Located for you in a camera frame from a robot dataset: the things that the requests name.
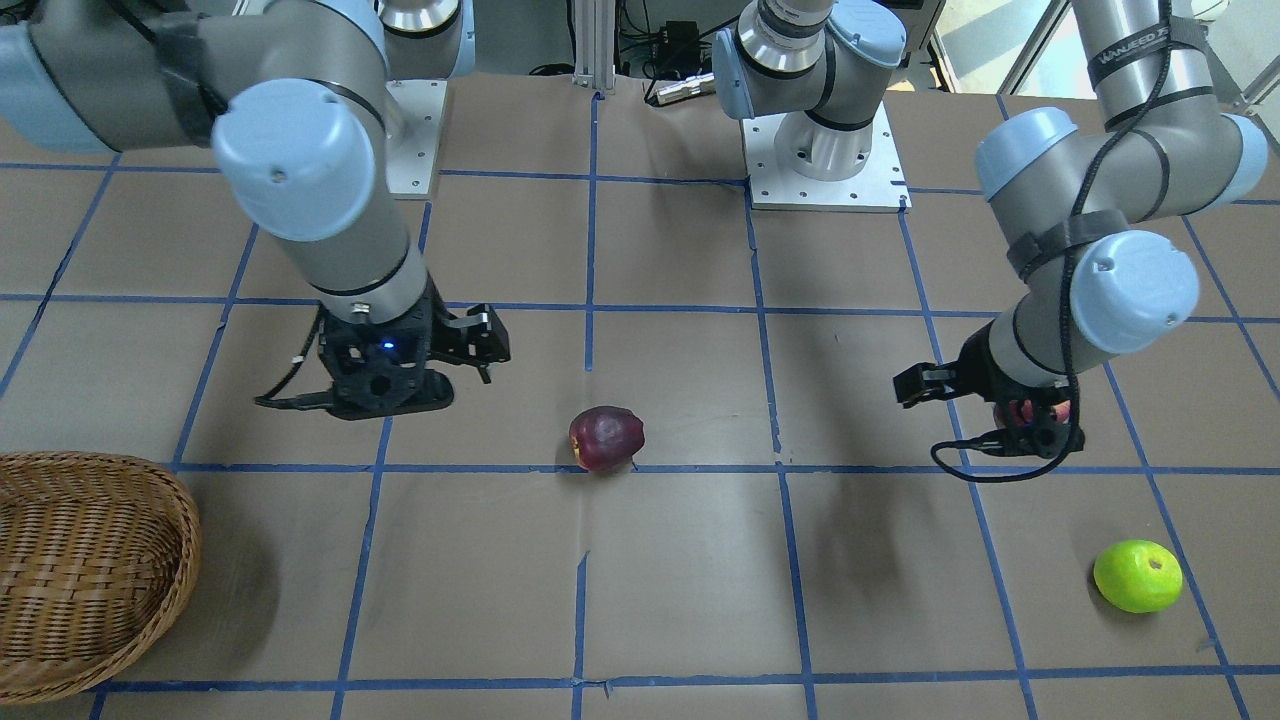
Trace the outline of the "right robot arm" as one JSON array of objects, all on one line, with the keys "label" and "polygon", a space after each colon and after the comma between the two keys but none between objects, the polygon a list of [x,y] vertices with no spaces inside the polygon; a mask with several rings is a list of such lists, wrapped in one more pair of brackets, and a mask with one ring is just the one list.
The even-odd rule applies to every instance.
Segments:
[{"label": "right robot arm", "polygon": [[264,407],[342,419],[447,407],[430,363],[483,382],[511,357],[489,304],[451,313],[401,218],[396,158],[426,117],[404,88],[474,67],[468,1],[35,1],[3,27],[3,117],[51,152],[209,149],[244,214],[274,234],[320,304],[303,346],[332,384]]}]

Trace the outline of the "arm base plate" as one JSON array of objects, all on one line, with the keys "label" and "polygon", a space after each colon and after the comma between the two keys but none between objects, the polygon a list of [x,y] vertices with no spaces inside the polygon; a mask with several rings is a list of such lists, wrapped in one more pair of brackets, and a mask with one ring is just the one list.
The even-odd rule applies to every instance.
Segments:
[{"label": "arm base plate", "polygon": [[444,79],[387,85],[387,186],[394,199],[430,199],[448,94]]},{"label": "arm base plate", "polygon": [[751,205],[781,211],[897,213],[913,208],[887,108],[844,132],[803,111],[740,122]]}]

